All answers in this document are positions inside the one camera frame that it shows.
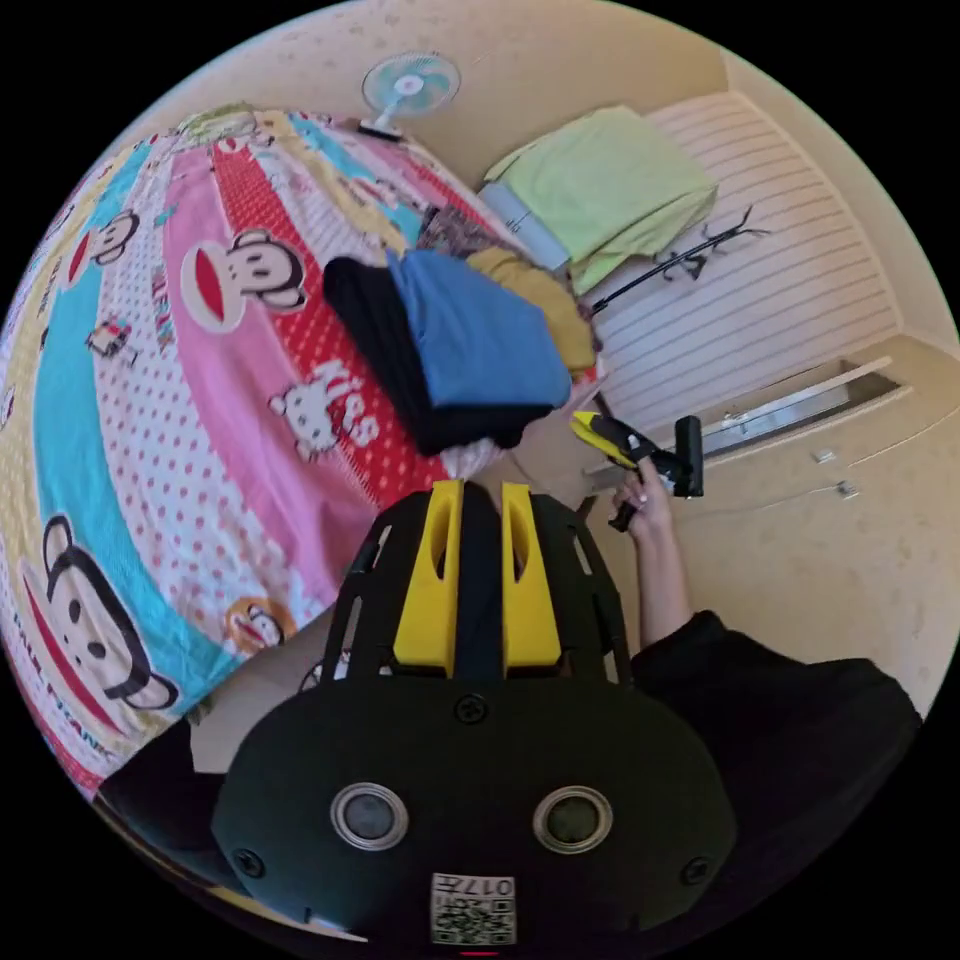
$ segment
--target patterned fabric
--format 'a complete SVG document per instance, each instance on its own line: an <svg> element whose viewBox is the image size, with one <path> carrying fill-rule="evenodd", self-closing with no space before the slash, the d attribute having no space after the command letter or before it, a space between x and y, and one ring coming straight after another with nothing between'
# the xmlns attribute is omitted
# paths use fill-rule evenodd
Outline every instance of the patterned fabric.
<svg viewBox="0 0 960 960"><path fill-rule="evenodd" d="M508 249L486 227L453 206L431 207L417 237L418 249L435 250L461 260L488 247Z"/></svg>
<svg viewBox="0 0 960 960"><path fill-rule="evenodd" d="M239 105L99 163L47 231L0 332L0 636L87 797L322 613L381 509L496 456L420 456L323 298L431 205L507 235L455 183Z"/></svg>

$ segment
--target blue folded shirt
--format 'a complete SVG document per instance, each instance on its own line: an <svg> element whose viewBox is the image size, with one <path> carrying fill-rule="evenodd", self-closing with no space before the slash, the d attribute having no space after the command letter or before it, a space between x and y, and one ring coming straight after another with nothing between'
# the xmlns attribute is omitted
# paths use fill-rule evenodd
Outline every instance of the blue folded shirt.
<svg viewBox="0 0 960 960"><path fill-rule="evenodd" d="M387 262L435 407L566 403L570 374L539 307L433 250Z"/></svg>

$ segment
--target black folded clothing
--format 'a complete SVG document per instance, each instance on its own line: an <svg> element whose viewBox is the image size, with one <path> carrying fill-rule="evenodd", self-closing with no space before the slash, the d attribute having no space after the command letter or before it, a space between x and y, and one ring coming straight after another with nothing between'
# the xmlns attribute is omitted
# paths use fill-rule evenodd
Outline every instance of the black folded clothing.
<svg viewBox="0 0 960 960"><path fill-rule="evenodd" d="M550 413L549 406L432 406L406 307L386 267L336 257L323 271L323 296L423 456L484 437L505 449L515 447L528 423Z"/></svg>

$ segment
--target screw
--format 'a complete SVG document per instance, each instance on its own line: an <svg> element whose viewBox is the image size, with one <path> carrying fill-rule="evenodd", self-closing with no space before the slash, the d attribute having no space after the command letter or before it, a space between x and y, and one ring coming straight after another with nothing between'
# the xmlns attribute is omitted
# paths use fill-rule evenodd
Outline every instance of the screw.
<svg viewBox="0 0 960 960"><path fill-rule="evenodd" d="M479 723L487 715L486 701L475 693L468 693L457 701L453 715L461 723Z"/></svg>
<svg viewBox="0 0 960 960"><path fill-rule="evenodd" d="M262 877L266 871L263 861L252 850L245 850L243 848L234 850L233 862L237 865L237 869L240 870L241 873L245 873L254 880Z"/></svg>
<svg viewBox="0 0 960 960"><path fill-rule="evenodd" d="M710 872L710 861L706 857L694 857L681 871L680 880L688 887L703 883Z"/></svg>

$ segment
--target light green towel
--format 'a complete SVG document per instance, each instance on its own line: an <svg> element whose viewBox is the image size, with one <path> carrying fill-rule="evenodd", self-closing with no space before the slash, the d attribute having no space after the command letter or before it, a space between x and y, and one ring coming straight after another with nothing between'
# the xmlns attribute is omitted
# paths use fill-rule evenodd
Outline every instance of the light green towel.
<svg viewBox="0 0 960 960"><path fill-rule="evenodd" d="M649 120L604 107L504 157L505 183L570 254L574 289L651 257L706 216L717 185Z"/></svg>

